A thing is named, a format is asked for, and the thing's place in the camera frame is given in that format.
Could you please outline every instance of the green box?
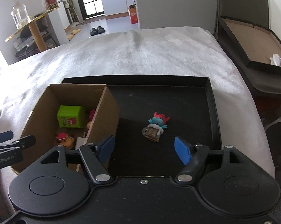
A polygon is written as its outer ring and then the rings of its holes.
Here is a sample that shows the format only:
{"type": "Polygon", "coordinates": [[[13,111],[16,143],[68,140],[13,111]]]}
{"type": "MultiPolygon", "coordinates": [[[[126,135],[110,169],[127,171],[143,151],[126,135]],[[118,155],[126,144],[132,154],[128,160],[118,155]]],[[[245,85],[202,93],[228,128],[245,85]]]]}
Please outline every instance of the green box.
{"type": "Polygon", "coordinates": [[[86,111],[82,106],[61,105],[57,112],[57,121],[61,128],[84,128],[86,111]]]}

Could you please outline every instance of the blue toy face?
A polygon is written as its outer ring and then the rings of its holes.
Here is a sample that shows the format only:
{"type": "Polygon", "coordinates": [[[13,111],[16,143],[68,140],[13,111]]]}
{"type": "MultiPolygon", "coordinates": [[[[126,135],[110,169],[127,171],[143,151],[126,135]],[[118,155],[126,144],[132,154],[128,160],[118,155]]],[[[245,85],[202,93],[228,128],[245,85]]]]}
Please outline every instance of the blue toy face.
{"type": "Polygon", "coordinates": [[[159,126],[163,126],[163,120],[161,118],[153,117],[152,119],[152,124],[156,124],[159,126]]]}

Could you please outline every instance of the black circular cover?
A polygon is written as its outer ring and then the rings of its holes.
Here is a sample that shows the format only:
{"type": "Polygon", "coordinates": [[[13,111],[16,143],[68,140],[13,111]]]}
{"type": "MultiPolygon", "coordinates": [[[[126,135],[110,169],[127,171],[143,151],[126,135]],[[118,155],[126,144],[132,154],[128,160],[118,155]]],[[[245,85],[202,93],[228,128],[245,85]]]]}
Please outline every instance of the black circular cover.
{"type": "Polygon", "coordinates": [[[268,174],[229,164],[204,176],[198,185],[202,198],[229,216],[248,218],[269,212],[277,203],[280,188],[268,174]]]}
{"type": "Polygon", "coordinates": [[[9,187],[9,197],[16,210],[47,216],[73,209],[89,192],[89,183],[82,174],[56,164],[28,167],[9,187]]]}

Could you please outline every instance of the metal bolt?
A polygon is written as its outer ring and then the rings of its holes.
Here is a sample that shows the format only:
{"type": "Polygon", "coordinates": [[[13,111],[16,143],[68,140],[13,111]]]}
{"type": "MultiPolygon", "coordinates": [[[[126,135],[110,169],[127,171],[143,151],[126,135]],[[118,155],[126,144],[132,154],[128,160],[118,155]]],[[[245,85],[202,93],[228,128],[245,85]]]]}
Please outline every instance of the metal bolt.
{"type": "Polygon", "coordinates": [[[178,180],[180,182],[189,182],[192,180],[192,176],[188,175],[188,174],[181,174],[178,176],[178,180]]]}
{"type": "Polygon", "coordinates": [[[148,180],[143,179],[143,180],[141,180],[141,181],[140,181],[140,183],[141,183],[141,184],[148,184],[148,183],[149,183],[149,181],[148,181],[148,180]]]}
{"type": "Polygon", "coordinates": [[[106,182],[110,180],[110,176],[107,174],[98,174],[96,176],[96,180],[99,182],[106,182]]]}

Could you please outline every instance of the plastic water bottle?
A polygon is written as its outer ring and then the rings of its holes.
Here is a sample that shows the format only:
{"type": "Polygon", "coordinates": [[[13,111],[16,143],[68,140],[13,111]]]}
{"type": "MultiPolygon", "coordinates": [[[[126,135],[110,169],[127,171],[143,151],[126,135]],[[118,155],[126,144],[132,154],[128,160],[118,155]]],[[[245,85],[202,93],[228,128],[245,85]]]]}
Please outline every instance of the plastic water bottle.
{"type": "Polygon", "coordinates": [[[21,29],[23,26],[31,22],[31,19],[26,11],[26,6],[16,2],[13,6],[11,15],[14,19],[17,29],[21,29]]]}

